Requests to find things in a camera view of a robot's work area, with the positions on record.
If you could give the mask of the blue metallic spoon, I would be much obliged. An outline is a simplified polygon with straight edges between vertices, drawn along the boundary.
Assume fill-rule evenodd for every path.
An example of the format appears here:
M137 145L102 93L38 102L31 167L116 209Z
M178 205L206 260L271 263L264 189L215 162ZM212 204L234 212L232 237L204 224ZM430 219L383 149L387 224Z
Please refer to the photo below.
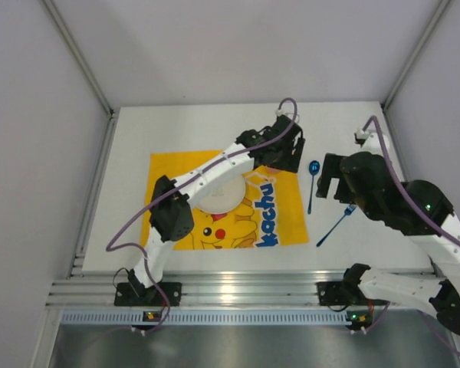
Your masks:
M307 214L310 215L312 213L312 208L313 208L314 182L315 182L315 177L320 172L320 162L317 160L312 160L308 166L308 171L311 176L311 184L310 184L310 195L309 195L309 200L308 200L308 205L307 205Z

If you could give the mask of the blue metallic fork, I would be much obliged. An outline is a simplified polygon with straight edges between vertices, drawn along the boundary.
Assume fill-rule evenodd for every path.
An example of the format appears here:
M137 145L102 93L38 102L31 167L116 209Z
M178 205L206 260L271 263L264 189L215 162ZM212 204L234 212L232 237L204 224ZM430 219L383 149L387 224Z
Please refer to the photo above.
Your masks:
M319 248L326 240L327 238L331 235L331 233L337 228L337 226L348 216L352 215L354 211L356 210L357 206L356 205L348 205L344 211L341 217L336 221L336 223L331 227L331 229L317 242L316 247Z

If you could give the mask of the yellow Pikachu cloth placemat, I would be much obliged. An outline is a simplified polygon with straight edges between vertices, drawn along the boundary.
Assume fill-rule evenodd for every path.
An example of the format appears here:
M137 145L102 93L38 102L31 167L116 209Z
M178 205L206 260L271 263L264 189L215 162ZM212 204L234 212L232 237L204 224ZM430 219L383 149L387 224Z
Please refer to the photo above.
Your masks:
M145 204L149 204L160 176L175 178L201 166L220 152L152 154ZM246 193L242 202L232 211L219 215L194 208L194 228L190 235L176 243L175 250L263 248L308 243L298 175L285 171L271 175L265 166L261 166L243 176Z

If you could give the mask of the cream round plate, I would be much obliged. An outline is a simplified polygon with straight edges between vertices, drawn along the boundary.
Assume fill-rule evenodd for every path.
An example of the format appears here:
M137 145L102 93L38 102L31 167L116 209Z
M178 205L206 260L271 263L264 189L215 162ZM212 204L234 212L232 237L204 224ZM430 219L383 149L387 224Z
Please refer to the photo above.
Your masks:
M217 189L212 190L196 206L197 209L211 215L219 215L235 209L246 193L244 176L236 176Z

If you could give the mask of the orange plastic cup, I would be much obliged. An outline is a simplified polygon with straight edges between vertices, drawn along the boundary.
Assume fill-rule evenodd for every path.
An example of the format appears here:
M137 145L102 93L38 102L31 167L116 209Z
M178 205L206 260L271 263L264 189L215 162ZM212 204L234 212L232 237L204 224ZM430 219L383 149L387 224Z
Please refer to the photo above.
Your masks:
M280 172L279 169L271 168L271 167L269 167L269 166L266 166L266 167L265 167L265 170L266 170L266 172L267 172L268 174L271 174L271 175L275 175L275 174L277 174L277 173Z

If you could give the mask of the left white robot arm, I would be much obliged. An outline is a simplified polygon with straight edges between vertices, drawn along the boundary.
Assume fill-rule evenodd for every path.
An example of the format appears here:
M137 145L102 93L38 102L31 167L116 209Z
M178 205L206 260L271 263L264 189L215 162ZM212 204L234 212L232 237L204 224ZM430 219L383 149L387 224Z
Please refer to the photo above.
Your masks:
M149 297L162 280L174 244L195 227L192 210L213 190L260 166L297 172L304 146L298 119L297 114L280 113L273 125L246 130L201 166L173 179L157 179L145 254L128 274L128 285L139 299Z

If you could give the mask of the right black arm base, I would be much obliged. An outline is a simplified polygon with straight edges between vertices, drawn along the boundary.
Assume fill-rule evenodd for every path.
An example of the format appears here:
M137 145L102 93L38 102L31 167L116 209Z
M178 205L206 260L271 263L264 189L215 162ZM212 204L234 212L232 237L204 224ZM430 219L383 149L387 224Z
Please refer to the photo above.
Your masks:
M386 302L368 299L359 291L348 291L341 281L322 281L317 283L319 305L343 311L346 307L384 306Z

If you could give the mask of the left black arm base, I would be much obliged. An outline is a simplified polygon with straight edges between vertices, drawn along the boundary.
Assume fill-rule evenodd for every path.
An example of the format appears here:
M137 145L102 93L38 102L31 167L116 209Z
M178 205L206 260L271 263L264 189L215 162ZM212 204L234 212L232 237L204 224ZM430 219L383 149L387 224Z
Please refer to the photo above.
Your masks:
M167 296L170 306L178 307L182 297L182 284L179 282L161 282L158 284ZM155 288L142 291L138 296L128 282L119 283L114 298L117 307L162 307L166 301L161 293Z

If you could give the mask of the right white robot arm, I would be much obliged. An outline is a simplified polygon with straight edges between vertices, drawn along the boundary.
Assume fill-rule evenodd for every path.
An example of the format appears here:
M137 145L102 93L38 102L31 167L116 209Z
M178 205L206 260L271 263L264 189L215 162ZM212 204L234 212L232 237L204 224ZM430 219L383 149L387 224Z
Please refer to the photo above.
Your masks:
M453 204L425 180L401 182L384 157L388 147L377 134L360 133L360 149L349 156L326 153L316 196L326 198L337 179L334 199L355 205L370 220L400 232L438 266L440 281L414 280L355 263L338 282L319 288L328 307L360 305L364 301L401 304L434 317L460 336L460 221Z

